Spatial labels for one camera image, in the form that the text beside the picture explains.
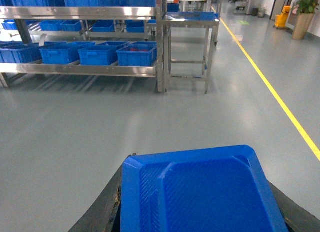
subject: yellow floor line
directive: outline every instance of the yellow floor line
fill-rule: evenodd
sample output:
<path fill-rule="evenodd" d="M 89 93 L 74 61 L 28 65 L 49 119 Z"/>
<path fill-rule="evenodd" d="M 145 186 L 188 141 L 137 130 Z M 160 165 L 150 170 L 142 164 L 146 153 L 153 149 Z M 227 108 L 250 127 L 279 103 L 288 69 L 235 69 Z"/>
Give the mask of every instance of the yellow floor line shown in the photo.
<path fill-rule="evenodd" d="M 274 89 L 274 87 L 270 84 L 270 82 L 268 81 L 268 79 L 265 77 L 265 75 L 262 73 L 262 71 L 259 69 L 259 67 L 257 66 L 257 64 L 253 61 L 253 59 L 250 57 L 250 55 L 247 53 L 247 51 L 244 49 L 244 47 L 241 45 L 241 43 L 238 41 L 238 39 L 236 38 L 236 36 L 233 34 L 233 32 L 230 30 L 230 28 L 227 26 L 227 24 L 220 18 L 220 21 L 222 22 L 222 24 L 225 26 L 225 28 L 227 29 L 227 31 L 230 33 L 230 35 L 232 36 L 232 38 L 235 40 L 235 42 L 237 43 L 237 45 L 240 47 L 241 51 L 244 53 L 244 55 L 247 57 L 247 59 L 249 60 L 249 62 L 251 63 L 251 65 L 254 67 L 254 69 L 256 70 L 256 72 L 259 74 L 259 76 L 261 77 L 262 81 L 265 83 L 265 85 L 268 87 L 269 91 L 272 93 L 272 95 L 275 97 L 275 99 L 277 100 L 277 102 L 279 103 L 279 105 L 282 107 L 282 109 L 284 110 L 284 112 L 287 114 L 287 116 L 290 118 L 290 120 L 292 121 L 292 123 L 294 124 L 294 126 L 297 128 L 297 130 L 300 132 L 300 134 L 302 135 L 302 137 L 304 138 L 305 142 L 309 145 L 309 147 L 311 148 L 311 150 L 313 151 L 313 153 L 315 154 L 315 156 L 320 160 L 320 150 L 317 147 L 317 145 L 314 143 L 314 141 L 311 139 L 311 137 L 308 135 L 308 133 L 306 132 L 306 130 L 302 127 L 302 125 L 300 124 L 300 122 L 296 119 L 296 117 L 293 115 L 293 113 L 290 111 L 290 109 L 287 107 L 287 105 L 285 104 L 285 102 L 281 99 L 281 97 L 279 96 L 279 94 L 276 92 L 276 90 Z"/>

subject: gray epoxy floor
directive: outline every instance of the gray epoxy floor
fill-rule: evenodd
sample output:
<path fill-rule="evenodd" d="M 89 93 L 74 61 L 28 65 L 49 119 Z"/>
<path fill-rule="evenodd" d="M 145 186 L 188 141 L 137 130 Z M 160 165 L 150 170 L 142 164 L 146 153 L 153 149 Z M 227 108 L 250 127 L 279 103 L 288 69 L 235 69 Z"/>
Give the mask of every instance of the gray epoxy floor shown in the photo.
<path fill-rule="evenodd" d="M 232 6 L 222 18 L 319 145 L 319 44 Z M 175 29 L 175 58 L 201 59 L 199 35 Z M 26 76 L 0 88 L 0 231 L 67 231 L 128 154 L 234 144 L 252 146 L 267 178 L 320 218 L 320 161 L 223 26 L 208 95 L 200 82 L 163 95 L 154 79 L 91 79 Z"/>

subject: blue crate lid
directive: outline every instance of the blue crate lid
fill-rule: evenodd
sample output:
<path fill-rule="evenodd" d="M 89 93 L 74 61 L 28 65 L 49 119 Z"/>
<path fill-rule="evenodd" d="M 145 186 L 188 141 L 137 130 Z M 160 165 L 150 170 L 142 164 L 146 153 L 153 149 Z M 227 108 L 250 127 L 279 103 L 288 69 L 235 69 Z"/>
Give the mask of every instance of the blue crate lid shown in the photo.
<path fill-rule="evenodd" d="M 121 232 L 132 231 L 288 232 L 246 145 L 127 158 Z"/>

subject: shelf post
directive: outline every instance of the shelf post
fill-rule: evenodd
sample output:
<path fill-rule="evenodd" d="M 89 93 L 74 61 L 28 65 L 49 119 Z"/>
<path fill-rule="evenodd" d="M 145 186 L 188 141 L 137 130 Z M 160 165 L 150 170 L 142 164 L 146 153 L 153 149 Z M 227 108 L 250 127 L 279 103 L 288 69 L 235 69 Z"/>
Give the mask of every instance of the shelf post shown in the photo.
<path fill-rule="evenodd" d="M 18 28 L 19 34 L 21 36 L 22 42 L 24 44 L 32 43 L 29 29 L 27 27 L 26 21 L 21 19 L 15 19 L 16 27 Z"/>

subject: white wall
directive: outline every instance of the white wall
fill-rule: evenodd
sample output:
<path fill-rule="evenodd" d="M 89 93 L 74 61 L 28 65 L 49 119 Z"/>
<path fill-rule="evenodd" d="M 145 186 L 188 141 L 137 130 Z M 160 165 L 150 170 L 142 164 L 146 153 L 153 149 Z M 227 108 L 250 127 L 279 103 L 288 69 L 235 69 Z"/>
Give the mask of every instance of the white wall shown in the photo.
<path fill-rule="evenodd" d="M 271 15 L 272 7 L 274 6 L 275 0 L 263 0 L 263 5 L 265 6 L 265 13 Z"/>
<path fill-rule="evenodd" d="M 320 13 L 319 13 L 319 11 L 314 15 L 308 32 L 320 37 Z"/>

